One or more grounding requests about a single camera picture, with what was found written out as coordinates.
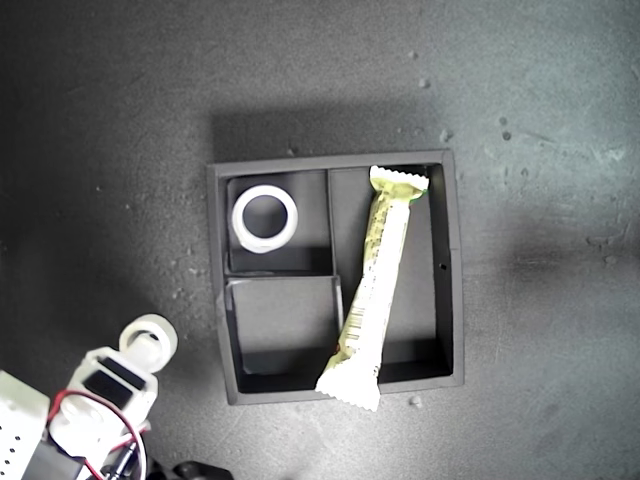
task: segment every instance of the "gray table surface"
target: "gray table surface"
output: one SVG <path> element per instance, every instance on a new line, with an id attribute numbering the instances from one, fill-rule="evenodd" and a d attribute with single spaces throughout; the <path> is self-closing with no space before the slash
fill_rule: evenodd
<path id="1" fill-rule="evenodd" d="M 639 478 L 639 25 L 633 0 L 2 2 L 0 368 L 53 394 L 156 310 L 181 340 L 147 436 L 166 463 Z M 466 385 L 227 406 L 205 165 L 444 147 Z"/>

